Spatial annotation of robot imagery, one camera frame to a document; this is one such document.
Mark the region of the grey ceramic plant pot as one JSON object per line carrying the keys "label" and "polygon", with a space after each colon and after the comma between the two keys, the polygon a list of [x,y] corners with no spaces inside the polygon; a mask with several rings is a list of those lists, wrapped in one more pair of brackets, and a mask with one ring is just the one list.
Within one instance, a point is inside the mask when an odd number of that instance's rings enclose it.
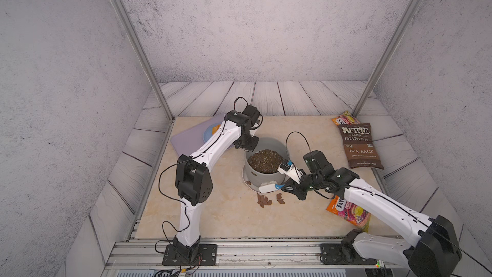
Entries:
{"label": "grey ceramic plant pot", "polygon": [[253,151],[246,152],[243,180],[247,187],[259,193],[262,184],[283,184],[285,176],[278,167],[288,157],[285,145],[274,138],[261,138]]}

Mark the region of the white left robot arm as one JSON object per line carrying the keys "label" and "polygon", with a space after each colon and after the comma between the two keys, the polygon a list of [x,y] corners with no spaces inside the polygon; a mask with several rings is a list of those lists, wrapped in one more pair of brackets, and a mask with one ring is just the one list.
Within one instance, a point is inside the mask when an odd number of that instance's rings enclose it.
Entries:
{"label": "white left robot arm", "polygon": [[221,156],[231,146],[253,151],[259,138],[254,135],[262,123],[260,111],[247,105],[243,111],[228,112],[219,130],[190,156],[181,155],[174,164],[176,167],[175,187],[178,190],[177,202],[181,204],[179,228],[172,241],[163,252],[164,265],[194,266],[203,261],[199,251],[200,221],[202,204],[213,190],[211,171]]}

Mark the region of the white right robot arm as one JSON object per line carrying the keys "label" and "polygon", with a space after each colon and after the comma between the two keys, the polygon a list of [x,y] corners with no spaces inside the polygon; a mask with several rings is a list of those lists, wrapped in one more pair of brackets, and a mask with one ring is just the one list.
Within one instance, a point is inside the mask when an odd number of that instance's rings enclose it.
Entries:
{"label": "white right robot arm", "polygon": [[412,210],[380,193],[350,169],[335,169],[319,150],[306,154],[304,161],[309,173],[289,160],[279,165],[279,172],[288,176],[281,187],[283,192],[305,200],[310,191],[328,191],[366,210],[400,236],[393,239],[352,230],[344,238],[347,251],[363,259],[397,264],[416,276],[451,276],[462,252],[450,220]]}

